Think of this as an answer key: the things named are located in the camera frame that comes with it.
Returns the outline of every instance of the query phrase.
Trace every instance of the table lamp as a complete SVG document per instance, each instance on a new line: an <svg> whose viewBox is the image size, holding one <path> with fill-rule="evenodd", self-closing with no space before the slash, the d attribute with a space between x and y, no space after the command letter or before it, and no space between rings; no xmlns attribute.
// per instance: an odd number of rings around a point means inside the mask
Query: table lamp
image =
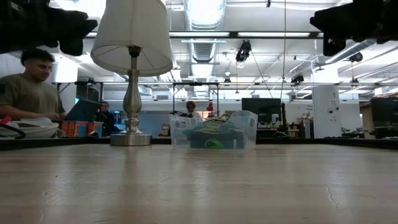
<svg viewBox="0 0 398 224"><path fill-rule="evenodd" d="M129 77L123 109L125 131L111 135L112 146L147 146L150 135L138 129L141 110L138 77L171 71L169 17L161 0L111 0L99 25L91 58L100 67Z"/></svg>

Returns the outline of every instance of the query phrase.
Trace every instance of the lamp base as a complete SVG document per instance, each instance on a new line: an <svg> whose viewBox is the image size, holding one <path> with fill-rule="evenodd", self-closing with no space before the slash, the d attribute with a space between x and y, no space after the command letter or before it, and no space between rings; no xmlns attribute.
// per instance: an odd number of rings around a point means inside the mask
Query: lamp base
<svg viewBox="0 0 398 224"><path fill-rule="evenodd" d="M149 146L148 134L112 134L111 146Z"/></svg>

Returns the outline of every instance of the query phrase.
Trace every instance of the desk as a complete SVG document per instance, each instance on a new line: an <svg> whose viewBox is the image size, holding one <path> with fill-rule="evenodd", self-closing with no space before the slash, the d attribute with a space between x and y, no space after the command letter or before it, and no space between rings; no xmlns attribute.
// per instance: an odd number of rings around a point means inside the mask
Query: desk
<svg viewBox="0 0 398 224"><path fill-rule="evenodd" d="M398 154L81 145L0 152L4 224L393 223Z"/></svg>

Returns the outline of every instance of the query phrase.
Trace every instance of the olive t-shirt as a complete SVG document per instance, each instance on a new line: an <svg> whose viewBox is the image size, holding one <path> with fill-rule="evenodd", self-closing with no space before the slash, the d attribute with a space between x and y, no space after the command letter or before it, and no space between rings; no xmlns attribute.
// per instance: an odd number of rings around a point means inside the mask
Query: olive t-shirt
<svg viewBox="0 0 398 224"><path fill-rule="evenodd" d="M32 113L65 112L57 89L48 83L37 83L28 75L16 74L0 78L0 85L3 86L0 105Z"/></svg>

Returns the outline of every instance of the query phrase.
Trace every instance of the white lampshade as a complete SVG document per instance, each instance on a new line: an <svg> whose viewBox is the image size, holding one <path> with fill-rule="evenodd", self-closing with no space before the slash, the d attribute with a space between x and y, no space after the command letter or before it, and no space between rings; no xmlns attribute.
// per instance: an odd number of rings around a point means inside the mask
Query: white lampshade
<svg viewBox="0 0 398 224"><path fill-rule="evenodd" d="M161 0L108 0L91 58L109 71L127 74L131 68L128 46L138 46L140 76L169 72L172 49L169 17Z"/></svg>

